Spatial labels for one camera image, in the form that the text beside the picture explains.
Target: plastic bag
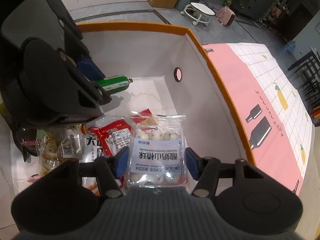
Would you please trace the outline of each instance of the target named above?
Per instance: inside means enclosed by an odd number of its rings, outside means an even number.
[[[119,149],[126,146],[122,146],[122,144],[124,144],[123,141],[125,141],[125,138],[127,137],[129,143],[131,127],[122,126],[121,124],[123,124],[123,122],[123,116],[105,114],[97,120],[89,122],[86,125],[81,125],[79,129],[85,135],[86,140],[84,146],[84,158],[81,162],[93,162],[96,158],[103,155],[113,156],[119,151]],[[99,196],[96,178],[83,177],[82,186],[88,188],[95,195]]]
[[[159,116],[133,112],[127,186],[180,186],[187,182],[184,115]],[[137,120],[152,119],[153,122]]]
[[[70,158],[83,159],[84,136],[77,129],[51,128],[37,131],[40,175],[44,176]]]

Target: grid pattern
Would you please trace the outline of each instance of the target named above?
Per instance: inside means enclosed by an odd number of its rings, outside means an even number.
[[[301,176],[304,178],[311,147],[312,122],[298,91],[288,81],[264,44],[237,43],[228,45],[246,63],[268,97],[279,120],[283,123]],[[279,99],[279,93],[283,95],[288,105],[287,109],[284,109],[283,102]],[[305,153],[305,163],[301,157],[301,146]]]

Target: gray floor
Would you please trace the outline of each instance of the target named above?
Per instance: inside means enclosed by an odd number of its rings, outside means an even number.
[[[213,5],[215,11],[221,8]],[[256,27],[251,20],[237,16],[229,27],[220,24],[216,17],[211,17],[208,26],[192,25],[192,19],[180,15],[176,9],[153,8],[147,2],[113,3],[91,6],[70,11],[76,22],[101,21],[138,21],[163,23],[156,12],[160,13],[170,24],[190,28],[201,44],[252,42],[265,44],[281,69],[287,68],[296,60],[291,54],[282,50],[284,41],[281,37],[265,28]]]
[[[255,26],[251,20],[237,16],[235,21],[225,27],[215,17],[210,18],[208,26],[192,25],[189,17],[180,15],[175,9],[152,8],[147,2],[130,2],[99,5],[70,11],[76,22],[101,21],[139,21],[167,23],[189,28],[201,44],[210,43],[262,43],[265,44],[277,60],[284,73],[296,59],[292,54],[283,51],[284,40],[264,27]],[[304,205],[303,217],[297,228],[297,233],[304,239],[314,239],[320,220],[320,179],[315,156],[310,154],[300,198]]]

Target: water bottle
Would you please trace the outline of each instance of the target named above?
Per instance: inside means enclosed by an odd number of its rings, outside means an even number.
[[[283,46],[284,51],[287,53],[292,53],[294,48],[296,47],[295,41],[289,41],[286,45]]]

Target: white bin wall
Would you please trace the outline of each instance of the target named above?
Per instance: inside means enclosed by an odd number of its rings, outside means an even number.
[[[0,115],[0,228],[15,223],[11,216],[11,201],[14,196],[11,173],[10,128]]]
[[[177,113],[186,114],[188,146],[198,155],[227,163],[246,158],[227,105],[188,36],[103,31],[84,33],[83,42],[106,76],[164,76]],[[173,77],[176,67],[182,70],[179,83]]]

